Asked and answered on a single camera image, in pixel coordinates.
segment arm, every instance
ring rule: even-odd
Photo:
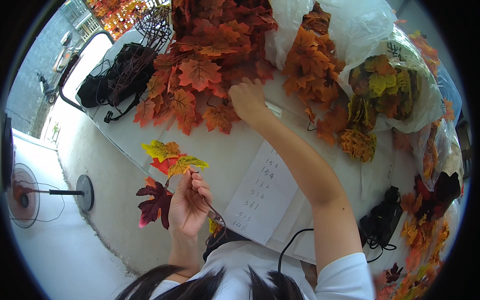
[[[236,113],[282,157],[312,206],[317,274],[327,264],[362,252],[347,194],[322,156],[265,106],[263,86],[244,78],[228,92]]]
[[[169,231],[172,237],[172,250],[168,264],[185,269],[167,277],[178,283],[184,283],[200,271],[198,259],[198,231],[204,223],[210,207],[205,198],[212,202],[210,186],[203,177],[190,168],[178,183],[170,202],[168,213]]]

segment dark hair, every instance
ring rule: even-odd
[[[115,300],[150,300],[160,282],[183,269],[169,264],[153,268],[132,282]],[[268,279],[273,285],[269,285],[258,276],[252,267],[248,266],[248,269],[247,273],[252,281],[250,296],[253,300],[303,300],[300,288],[291,277],[277,271],[270,271]],[[225,267],[222,267],[216,274],[210,271],[200,278],[187,281],[166,291],[154,300],[211,300],[225,277],[225,272]]]

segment fan grille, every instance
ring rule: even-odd
[[[7,201],[12,220],[22,228],[32,226],[38,215],[40,195],[34,191],[38,191],[38,184],[32,170],[25,164],[15,164]]]

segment sleeve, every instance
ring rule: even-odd
[[[156,289],[153,291],[150,299],[155,299],[159,295],[161,295],[161,294],[165,293],[166,291],[171,290],[172,288],[174,288],[176,286],[179,286],[179,285],[180,285],[180,283],[178,283],[176,281],[164,280],[164,281],[160,282],[158,287],[156,287]]]
[[[318,275],[315,295],[331,300],[374,299],[373,277],[365,254],[350,254],[325,266]]]

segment electric fan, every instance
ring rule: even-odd
[[[93,207],[93,185],[86,175],[80,175],[75,191],[40,190],[38,185],[35,175],[27,165],[13,165],[12,187],[8,191],[7,203],[12,220],[21,228],[29,228],[35,223],[40,208],[40,193],[76,195],[82,210],[89,211]]]

